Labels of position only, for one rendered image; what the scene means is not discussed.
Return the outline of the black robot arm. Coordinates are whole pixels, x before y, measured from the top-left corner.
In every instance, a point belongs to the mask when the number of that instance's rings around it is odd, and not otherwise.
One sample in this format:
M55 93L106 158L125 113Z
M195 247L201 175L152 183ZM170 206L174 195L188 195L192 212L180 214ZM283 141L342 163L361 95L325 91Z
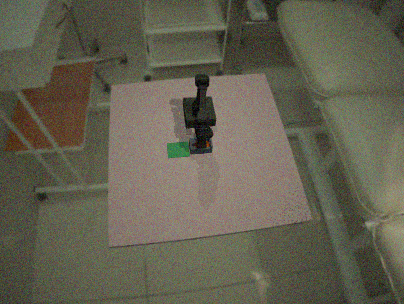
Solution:
M197 142L200 143L205 142L206 138L211 138L214 135L209 126L209 118L206 112L206 92L209 82L207 74L196 74L195 86L197 87L197 97L192 103L192 113L193 117L195 117ZM206 123L207 126L205 126Z

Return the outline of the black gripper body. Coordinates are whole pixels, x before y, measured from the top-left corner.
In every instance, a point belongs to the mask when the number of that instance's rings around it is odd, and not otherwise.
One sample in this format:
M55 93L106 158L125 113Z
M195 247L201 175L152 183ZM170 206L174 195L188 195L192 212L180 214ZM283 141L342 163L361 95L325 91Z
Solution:
M197 145L197 149L207 148L206 141L203 143L196 142L196 145Z

